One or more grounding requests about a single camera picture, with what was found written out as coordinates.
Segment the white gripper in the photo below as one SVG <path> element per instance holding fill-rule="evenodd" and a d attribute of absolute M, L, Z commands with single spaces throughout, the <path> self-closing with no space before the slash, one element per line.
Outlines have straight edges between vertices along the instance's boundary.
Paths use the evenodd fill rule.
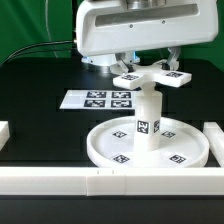
<path fill-rule="evenodd" d="M 76 18 L 78 51 L 84 56 L 116 53 L 116 74 L 134 71 L 123 52 L 166 47 L 166 67 L 177 70 L 180 46 L 210 42 L 217 34 L 217 0 L 164 0 L 142 9 L 132 9 L 128 0 L 84 0 Z"/>

